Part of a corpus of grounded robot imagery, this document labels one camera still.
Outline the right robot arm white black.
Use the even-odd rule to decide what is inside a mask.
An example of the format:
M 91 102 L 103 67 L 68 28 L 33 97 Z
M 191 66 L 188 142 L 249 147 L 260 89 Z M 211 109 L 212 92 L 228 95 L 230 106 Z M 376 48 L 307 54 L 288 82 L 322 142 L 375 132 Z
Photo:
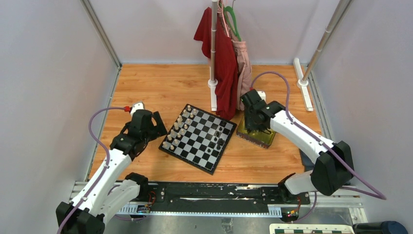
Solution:
M 278 183 L 278 197 L 291 203 L 298 194 L 320 192 L 330 196 L 353 178 L 350 146 L 318 135 L 297 120 L 277 101 L 266 103 L 252 89 L 241 96 L 244 104 L 244 125 L 247 131 L 273 130 L 294 143 L 314 164 L 305 173 L 292 173 Z

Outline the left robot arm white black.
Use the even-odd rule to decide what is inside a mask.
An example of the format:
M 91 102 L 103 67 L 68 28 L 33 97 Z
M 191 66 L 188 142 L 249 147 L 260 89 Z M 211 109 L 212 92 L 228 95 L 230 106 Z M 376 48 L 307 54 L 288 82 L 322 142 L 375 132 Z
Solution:
M 59 234 L 102 234 L 107 223 L 131 200 L 155 202 L 149 191 L 147 177 L 128 174 L 116 186 L 120 174 L 147 147 L 148 143 L 167 134 L 159 112 L 145 109 L 143 102 L 125 106 L 122 111 L 131 115 L 120 133 L 106 147 L 94 134 L 92 138 L 106 152 L 106 158 L 86 186 L 70 201 L 61 202 L 56 209 Z

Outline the yellow square tin box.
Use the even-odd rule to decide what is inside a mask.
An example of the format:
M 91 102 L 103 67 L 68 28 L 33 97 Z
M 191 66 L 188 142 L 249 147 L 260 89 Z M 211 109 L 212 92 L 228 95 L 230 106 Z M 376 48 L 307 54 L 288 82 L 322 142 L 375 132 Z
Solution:
M 244 117 L 240 121 L 237 127 L 237 131 L 236 131 L 236 136 L 254 145 L 260 146 L 261 148 L 264 148 L 264 149 L 269 149 L 269 147 L 273 143 L 275 135 L 276 135 L 276 132 L 273 130 L 266 130 L 264 132 L 260 132 L 260 131 L 248 132 L 245 126 Z

